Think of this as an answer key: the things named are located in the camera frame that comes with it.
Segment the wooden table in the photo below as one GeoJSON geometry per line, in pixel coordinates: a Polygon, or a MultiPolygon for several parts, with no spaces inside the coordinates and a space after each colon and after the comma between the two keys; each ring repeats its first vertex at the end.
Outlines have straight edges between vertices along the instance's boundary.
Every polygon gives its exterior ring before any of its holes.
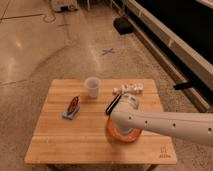
{"type": "Polygon", "coordinates": [[[27,164],[176,164],[170,137],[143,131],[137,141],[122,143],[105,130],[105,109],[112,90],[125,83],[143,83],[138,95],[140,110],[162,112],[151,79],[101,80],[99,97],[90,99],[82,80],[53,80],[25,156],[27,164]],[[74,96],[80,97],[80,112],[74,120],[62,113],[74,96]]]}

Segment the floor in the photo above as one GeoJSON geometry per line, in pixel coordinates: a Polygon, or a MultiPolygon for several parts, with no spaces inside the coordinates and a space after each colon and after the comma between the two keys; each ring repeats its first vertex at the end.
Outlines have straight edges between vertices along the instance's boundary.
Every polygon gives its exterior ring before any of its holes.
{"type": "MultiPolygon", "coordinates": [[[[134,34],[120,36],[117,14],[104,3],[72,13],[51,12],[47,0],[1,0],[0,170],[48,171],[24,164],[39,112],[54,78],[152,78],[165,111],[197,112],[134,34]],[[114,53],[103,53],[113,48],[114,53]]],[[[213,149],[173,139],[178,156],[166,170],[213,170],[213,149]]],[[[132,171],[140,165],[74,165],[71,171],[132,171]]]]}

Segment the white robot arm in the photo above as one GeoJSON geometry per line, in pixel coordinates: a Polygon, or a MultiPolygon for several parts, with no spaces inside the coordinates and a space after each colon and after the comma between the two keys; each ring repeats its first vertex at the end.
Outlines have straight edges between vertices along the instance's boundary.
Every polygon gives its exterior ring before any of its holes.
{"type": "Polygon", "coordinates": [[[139,101],[132,94],[124,94],[110,117],[117,130],[128,135],[139,128],[171,137],[213,147],[213,114],[138,111],[139,101]]]}

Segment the cup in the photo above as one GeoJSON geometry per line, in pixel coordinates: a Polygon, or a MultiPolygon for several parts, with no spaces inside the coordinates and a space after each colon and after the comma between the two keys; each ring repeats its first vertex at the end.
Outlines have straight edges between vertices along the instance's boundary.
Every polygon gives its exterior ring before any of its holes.
{"type": "Polygon", "coordinates": [[[100,82],[101,82],[100,79],[96,77],[89,77],[85,80],[84,86],[87,89],[89,96],[91,98],[98,97],[100,82]]]}

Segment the white object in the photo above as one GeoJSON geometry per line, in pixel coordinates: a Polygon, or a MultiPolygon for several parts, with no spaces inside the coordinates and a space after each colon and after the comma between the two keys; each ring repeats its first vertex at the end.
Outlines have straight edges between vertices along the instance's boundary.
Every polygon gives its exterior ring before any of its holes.
{"type": "Polygon", "coordinates": [[[114,88],[113,94],[141,94],[143,92],[143,84],[122,84],[121,88],[114,88]]]}
{"type": "Polygon", "coordinates": [[[124,94],[110,117],[126,135],[132,128],[152,131],[213,147],[213,113],[141,112],[138,98],[124,94]]]}
{"type": "Polygon", "coordinates": [[[89,77],[85,80],[84,85],[88,90],[89,96],[91,98],[97,98],[100,86],[100,79],[97,77],[89,77]]]}
{"type": "Polygon", "coordinates": [[[60,12],[62,7],[67,7],[68,9],[77,9],[77,0],[51,0],[52,9],[56,12],[60,12]]]}

